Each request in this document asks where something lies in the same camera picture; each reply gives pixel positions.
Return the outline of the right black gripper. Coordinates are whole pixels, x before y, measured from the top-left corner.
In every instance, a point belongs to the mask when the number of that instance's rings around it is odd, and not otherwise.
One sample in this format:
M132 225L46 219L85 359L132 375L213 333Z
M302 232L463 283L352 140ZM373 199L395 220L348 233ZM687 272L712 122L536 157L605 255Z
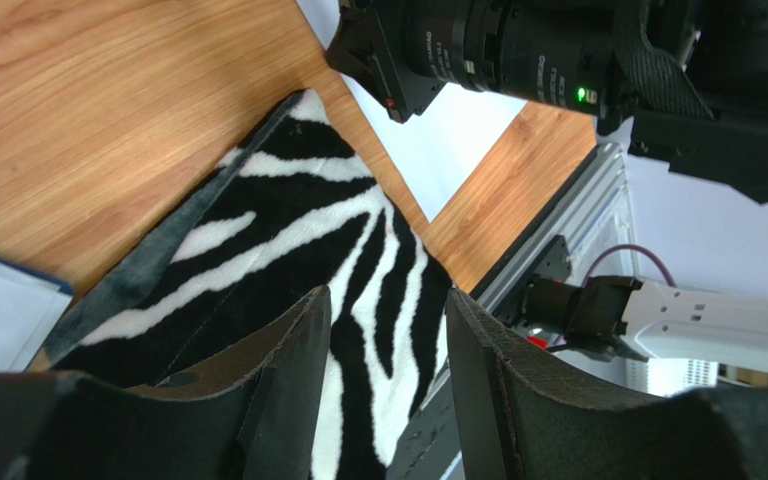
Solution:
M663 30L683 34L688 1L343 1L326 60L399 123L447 84L603 121L702 118L682 65L649 38L661 9Z

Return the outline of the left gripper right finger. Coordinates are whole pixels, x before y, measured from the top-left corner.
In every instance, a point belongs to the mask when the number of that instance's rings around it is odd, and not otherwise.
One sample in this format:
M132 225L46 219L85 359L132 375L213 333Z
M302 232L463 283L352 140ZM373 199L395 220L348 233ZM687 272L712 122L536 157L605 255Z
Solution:
M469 479L768 479L768 389L631 390L538 348L458 289L446 328Z

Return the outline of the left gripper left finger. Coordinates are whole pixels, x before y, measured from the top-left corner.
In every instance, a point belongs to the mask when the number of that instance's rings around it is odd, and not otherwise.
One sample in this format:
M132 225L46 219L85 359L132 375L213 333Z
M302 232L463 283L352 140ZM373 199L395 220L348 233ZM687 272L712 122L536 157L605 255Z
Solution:
M317 287L154 385L0 373L0 479L304 479L331 326Z

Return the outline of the printed paper sheet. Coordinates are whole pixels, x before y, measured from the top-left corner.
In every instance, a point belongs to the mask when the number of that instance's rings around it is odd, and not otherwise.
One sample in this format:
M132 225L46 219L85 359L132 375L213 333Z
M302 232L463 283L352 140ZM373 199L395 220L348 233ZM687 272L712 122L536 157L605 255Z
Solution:
M0 278L0 372L22 372L73 297L38 283Z

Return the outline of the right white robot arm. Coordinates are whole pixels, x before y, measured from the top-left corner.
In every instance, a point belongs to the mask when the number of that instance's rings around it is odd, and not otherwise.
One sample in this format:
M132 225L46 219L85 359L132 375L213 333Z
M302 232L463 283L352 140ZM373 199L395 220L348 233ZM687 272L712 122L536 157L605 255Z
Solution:
M395 122L445 87L582 113L586 176L488 289L577 366L768 374L768 1L338 1L329 66Z

